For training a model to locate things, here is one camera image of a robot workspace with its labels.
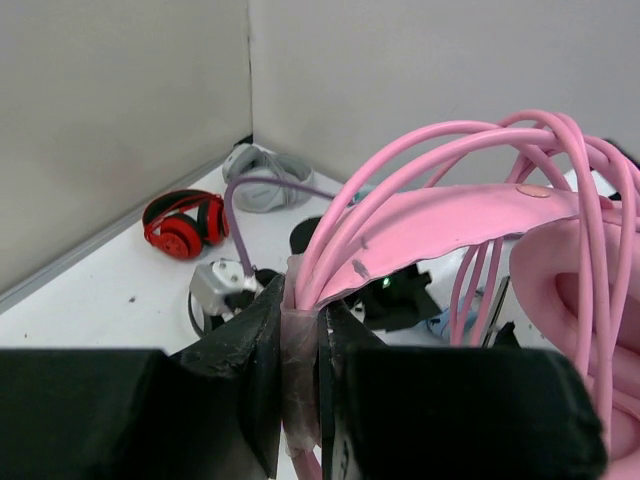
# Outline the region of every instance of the black object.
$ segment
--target black object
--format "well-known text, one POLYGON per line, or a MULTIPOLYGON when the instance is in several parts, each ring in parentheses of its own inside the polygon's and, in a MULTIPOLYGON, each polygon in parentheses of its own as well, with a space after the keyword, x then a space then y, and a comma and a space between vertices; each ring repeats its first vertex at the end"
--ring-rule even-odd
POLYGON ((515 347, 520 348, 518 339, 515 334, 516 324, 513 322, 507 322, 496 333, 496 339, 493 341, 494 347, 515 347))
POLYGON ((204 338, 216 328, 224 325, 224 318, 222 318, 222 315, 208 315, 204 312, 202 312, 203 326, 201 327, 198 325, 198 321, 193 313, 193 295, 191 295, 191 292, 187 294, 187 313, 189 314, 191 327, 200 338, 204 338))
POLYGON ((334 365, 337 403, 325 479, 595 480, 605 470, 601 424, 560 354, 362 345, 331 352, 325 363, 334 365))
POLYGON ((0 351, 0 478, 274 477, 282 288, 171 358, 0 351))
POLYGON ((240 140, 238 140, 236 143, 233 144, 233 147, 235 148, 238 145, 242 145, 242 144, 245 144, 245 143, 253 145, 253 133, 250 133, 246 137, 241 138, 240 140))
POLYGON ((509 285, 511 284, 511 277, 506 276, 502 277, 500 280, 500 285, 498 285, 498 289, 496 290, 496 295, 491 303, 491 310, 489 312, 489 325, 487 326, 487 333, 482 340, 482 346, 488 347, 489 342, 491 341, 491 336, 495 331, 496 323, 498 323, 498 318, 500 318, 500 312, 502 311, 502 306, 504 305, 504 299, 507 296, 507 290, 509 289, 509 285))
POLYGON ((366 285, 357 292, 364 304, 364 324, 372 330, 402 330, 440 315, 442 310, 426 291, 430 283, 429 272, 420 273, 413 264, 366 285))
MULTIPOLYGON (((258 283, 264 288, 267 286, 273 279, 275 279, 280 273, 275 270, 271 270, 269 268, 263 268, 261 270, 256 270, 256 280, 258 283)), ((224 325, 224 318, 222 315, 209 315, 202 312, 202 322, 203 326, 201 327, 196 320, 195 314, 193 313, 193 296, 191 292, 187 294, 187 313, 189 314, 189 322, 191 322, 191 327, 196 332, 196 334, 203 338, 213 332, 216 328, 224 325)), ((235 293, 232 295, 228 295, 225 297, 226 306, 232 311, 236 312, 238 310, 242 311, 247 308, 253 300, 256 298, 256 294, 249 290, 243 290, 242 292, 235 293)))
MULTIPOLYGON (((385 344, 367 329, 349 311, 344 302, 335 302, 318 315, 318 395, 320 430, 322 432, 323 479, 334 477, 333 458, 336 442, 344 442, 344 432, 336 432, 336 411, 344 407, 345 391, 335 388, 336 379, 341 378, 347 345, 381 347, 385 344)), ((381 415, 392 415, 385 405, 379 405, 381 415)))
POLYGON ((313 232, 316 231, 321 217, 311 217, 294 227, 289 235, 289 246, 293 255, 302 255, 309 246, 313 232))

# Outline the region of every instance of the white wall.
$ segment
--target white wall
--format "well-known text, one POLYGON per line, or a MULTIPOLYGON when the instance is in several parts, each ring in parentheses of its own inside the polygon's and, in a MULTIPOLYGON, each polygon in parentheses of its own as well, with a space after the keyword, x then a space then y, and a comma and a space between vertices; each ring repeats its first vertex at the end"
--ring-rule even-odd
POLYGON ((246 2, 0 2, 0 293, 251 132, 246 2))
MULTIPOLYGON (((569 113, 587 133, 640 154, 637 0, 249 5, 258 141, 336 178, 417 127, 498 121, 523 108, 569 113)), ((476 155, 446 180, 502 181, 514 157, 476 155)))

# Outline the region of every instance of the cable bundle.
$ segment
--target cable bundle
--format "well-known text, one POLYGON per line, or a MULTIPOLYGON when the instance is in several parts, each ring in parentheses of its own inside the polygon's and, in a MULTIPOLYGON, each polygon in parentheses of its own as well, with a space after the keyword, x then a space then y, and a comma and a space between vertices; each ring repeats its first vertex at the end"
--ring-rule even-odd
MULTIPOLYGON (((611 439, 611 415, 613 407, 612 358, 620 329, 623 308, 627 298, 632 268, 632 256, 636 241, 637 206, 640 200, 640 175, 633 165, 615 147, 606 141, 585 136, 570 117, 559 113, 528 110, 516 113, 498 124, 454 121, 430 125, 413 131, 392 142, 374 155, 353 177, 331 203, 304 254, 295 285, 295 305, 301 311, 313 311, 322 304, 323 290, 338 272, 344 261, 343 250, 365 222, 396 192, 416 177, 437 169, 425 188, 433 187, 465 155, 476 150, 499 145, 514 146, 519 154, 507 183, 524 183, 529 175, 539 168, 558 190, 569 191, 570 187, 553 157, 567 153, 578 179, 578 221, 580 226, 579 309, 578 345, 573 358, 580 374, 587 379, 591 352, 592 331, 597 330, 595 350, 597 364, 592 372, 596 381, 593 398, 605 427, 605 441, 611 439), (534 122, 533 127, 522 128, 514 124, 522 121, 534 122), (465 135, 448 144, 437 147, 403 166, 361 203, 344 213, 354 195, 380 168, 399 153, 420 142, 444 135, 465 135), (621 193, 620 246, 611 294, 608 279, 609 265, 605 251, 603 211, 590 167, 597 170, 621 193)), ((466 295, 478 287, 485 254, 492 243, 488 281, 485 287, 478 321, 474 327, 471 344, 480 342, 489 310, 489 302, 495 288, 496 275, 503 238, 485 241, 469 247, 460 266, 451 295, 452 345, 462 341, 463 319, 470 309, 470 300, 458 311, 458 302, 463 280, 473 265, 471 281, 466 295)), ((298 457, 296 470, 300 478, 319 478, 319 468, 313 455, 298 457)), ((630 478, 630 470, 617 469, 611 478, 630 478)))

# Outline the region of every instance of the pink rubber object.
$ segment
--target pink rubber object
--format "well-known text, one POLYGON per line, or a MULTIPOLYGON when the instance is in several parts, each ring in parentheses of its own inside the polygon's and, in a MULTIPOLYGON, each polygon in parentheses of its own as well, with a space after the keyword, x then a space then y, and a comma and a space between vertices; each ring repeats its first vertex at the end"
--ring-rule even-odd
MULTIPOLYGON (((499 124, 424 127, 374 155, 332 202, 304 255, 295 286, 296 308, 314 310, 409 263, 470 246, 450 303, 456 345, 468 308, 465 304, 456 312, 462 279, 475 253, 469 288, 477 282, 488 242, 495 240, 485 287, 489 293, 496 282, 502 237, 528 232, 510 259, 516 296, 532 322, 572 358, 590 388, 612 459, 607 480, 640 478, 639 191, 635 166, 609 143, 584 136, 575 121, 561 113, 528 110, 499 124), (521 121, 535 125, 513 127, 521 121), (355 192, 395 155, 450 134, 467 136, 405 165, 344 212, 355 192), (433 187, 467 153, 497 145, 520 151, 507 185, 396 193, 416 176, 438 168, 427 184, 433 187), (553 164, 558 153, 567 153, 571 160, 577 194, 566 191, 566 181, 553 164), (621 193, 622 202, 613 205, 597 195, 589 167, 621 193), (535 168, 555 188, 522 185, 535 168)), ((483 302, 472 344, 480 338, 487 314, 488 302, 483 302)))
POLYGON ((417 261, 577 214, 576 193, 533 185, 459 185, 396 194, 344 245, 341 266, 322 290, 317 307, 417 261), (393 228, 387 228, 392 222, 393 228))

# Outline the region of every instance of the white table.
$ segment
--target white table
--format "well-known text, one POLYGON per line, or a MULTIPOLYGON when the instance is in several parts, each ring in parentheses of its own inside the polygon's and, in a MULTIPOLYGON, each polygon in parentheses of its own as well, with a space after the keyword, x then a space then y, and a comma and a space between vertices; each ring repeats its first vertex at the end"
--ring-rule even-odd
MULTIPOLYGON (((572 173, 568 178, 575 184, 572 173)), ((340 188, 338 182, 322 175, 316 179, 322 190, 335 193, 340 188)), ((600 178, 598 184, 602 194, 611 193, 611 187, 600 178)), ((223 192, 220 169, 193 187, 223 192)), ((291 230, 303 219, 321 215, 327 205, 325 200, 312 198, 302 206, 268 214, 237 212, 252 262, 258 268, 284 272, 291 230)), ((429 269, 434 277, 429 290, 442 305, 447 304, 462 255, 456 251, 422 263, 422 269, 429 269)), ((174 353, 198 339, 186 310, 194 267, 217 258, 237 258, 230 239, 206 250, 197 260, 181 262, 147 244, 140 223, 136 223, 2 314, 0 347, 145 347, 174 353)), ((509 316, 516 320, 519 331, 530 332, 517 302, 510 307, 509 316)), ((381 337, 389 343, 429 343, 414 342, 402 334, 381 337)), ((296 479, 283 447, 278 472, 280 480, 296 479)))

